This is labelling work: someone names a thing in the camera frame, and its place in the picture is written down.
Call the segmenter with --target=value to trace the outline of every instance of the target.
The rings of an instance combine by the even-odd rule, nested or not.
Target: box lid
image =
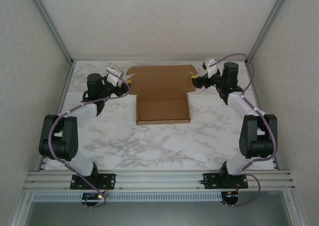
[[[195,91],[191,75],[197,70],[193,65],[133,66],[126,74],[133,74],[129,78],[131,95],[141,100],[169,100]]]

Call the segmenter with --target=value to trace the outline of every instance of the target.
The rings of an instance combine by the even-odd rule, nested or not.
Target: robotic arm
[[[54,135],[52,135],[52,148],[56,156],[65,160],[68,165],[74,168],[79,174],[84,176],[91,184],[98,184],[98,169],[97,166],[89,161],[78,150],[78,127],[88,120],[98,116],[105,105],[105,101],[113,93],[121,96],[128,92],[128,87],[125,83],[119,83],[119,78],[122,78],[123,72],[114,68],[108,68],[107,74],[102,77],[100,74],[94,73],[87,77],[87,88],[84,92],[82,102],[92,102],[91,104],[83,105],[74,113],[63,117],[54,128]],[[104,101],[97,101],[98,99],[106,98]],[[55,159],[48,146],[49,131],[58,118],[58,115],[47,115],[44,118],[42,133],[39,144],[39,152],[42,156],[50,159]],[[76,174],[73,175],[72,182],[81,181]]]
[[[266,114],[258,108],[252,108],[242,96],[243,89],[237,85],[238,64],[226,62],[220,74],[214,59],[204,62],[203,68],[207,73],[203,76],[192,76],[192,83],[196,88],[208,88],[214,86],[219,97],[226,105],[231,107],[243,120],[239,139],[240,152],[229,161],[224,162],[215,177],[215,185],[221,185],[225,189],[238,188],[239,182],[243,181],[244,171],[258,159],[265,159],[272,155],[274,145],[261,116],[262,114],[270,126],[277,142],[277,118],[275,115]]]

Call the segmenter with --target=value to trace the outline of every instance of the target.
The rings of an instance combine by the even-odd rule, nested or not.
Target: cardboard box
[[[193,65],[133,66],[131,95],[136,95],[138,125],[189,123],[187,93],[195,91]]]

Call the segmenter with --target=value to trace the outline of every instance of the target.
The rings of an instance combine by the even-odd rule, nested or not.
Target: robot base
[[[116,174],[99,174],[94,164],[92,174],[85,177],[87,181],[93,184],[99,190],[113,190]],[[70,185],[71,190],[91,190],[92,188],[84,182],[78,175],[73,175]]]
[[[230,175],[227,172],[226,162],[220,168],[219,173],[205,173],[204,180],[200,183],[206,190],[211,189],[247,189],[247,178],[245,175]]]

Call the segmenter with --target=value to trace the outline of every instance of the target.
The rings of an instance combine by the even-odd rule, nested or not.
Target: white marble tabletop
[[[204,74],[199,61],[78,61],[63,111],[78,105],[91,73],[106,75],[107,67],[126,71],[135,65],[192,64]],[[238,85],[248,84],[243,62],[239,64]],[[247,98],[255,104],[252,90]],[[143,125],[135,122],[134,95],[109,100],[101,115],[78,129],[79,150],[100,170],[218,170],[239,151],[242,121],[219,98],[216,89],[199,89],[188,94],[189,124]],[[46,168],[65,169],[48,160]],[[250,169],[273,170],[272,161],[257,162]]]

